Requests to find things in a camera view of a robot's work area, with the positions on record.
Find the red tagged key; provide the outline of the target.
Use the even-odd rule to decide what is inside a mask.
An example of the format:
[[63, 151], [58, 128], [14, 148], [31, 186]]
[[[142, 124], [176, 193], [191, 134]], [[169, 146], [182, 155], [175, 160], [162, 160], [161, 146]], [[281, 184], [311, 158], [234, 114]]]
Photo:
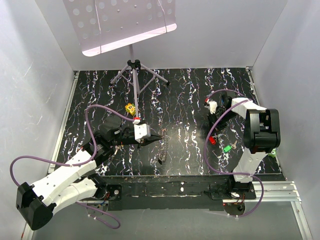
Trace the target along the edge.
[[209, 140], [209, 142], [210, 142], [213, 146], [218, 145], [219, 142], [220, 142], [218, 135], [212, 135], [212, 136], [209, 137], [208, 140]]

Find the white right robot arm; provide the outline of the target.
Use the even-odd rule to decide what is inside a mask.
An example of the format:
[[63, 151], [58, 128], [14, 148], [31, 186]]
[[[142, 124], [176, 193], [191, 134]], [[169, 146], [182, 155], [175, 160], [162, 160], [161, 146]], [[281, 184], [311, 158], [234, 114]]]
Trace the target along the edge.
[[222, 130], [226, 122], [236, 116], [244, 119], [244, 151], [226, 186], [227, 195], [237, 199], [251, 191], [256, 169], [281, 143], [279, 111], [259, 106], [247, 97], [238, 96], [235, 91], [224, 92], [220, 99], [222, 105], [209, 98], [204, 101], [204, 106], [210, 111], [207, 115], [209, 123], [214, 130]]

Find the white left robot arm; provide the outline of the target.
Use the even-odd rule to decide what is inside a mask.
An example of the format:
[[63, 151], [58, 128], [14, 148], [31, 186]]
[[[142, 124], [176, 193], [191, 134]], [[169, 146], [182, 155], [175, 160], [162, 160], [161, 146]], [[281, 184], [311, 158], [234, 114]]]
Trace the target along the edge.
[[87, 198], [103, 200], [119, 198], [120, 185], [108, 185], [92, 171], [124, 145], [147, 146], [162, 140], [146, 123], [122, 127], [122, 119], [108, 117], [99, 130], [67, 163], [46, 177], [17, 188], [16, 208], [35, 231], [45, 226], [60, 210]]

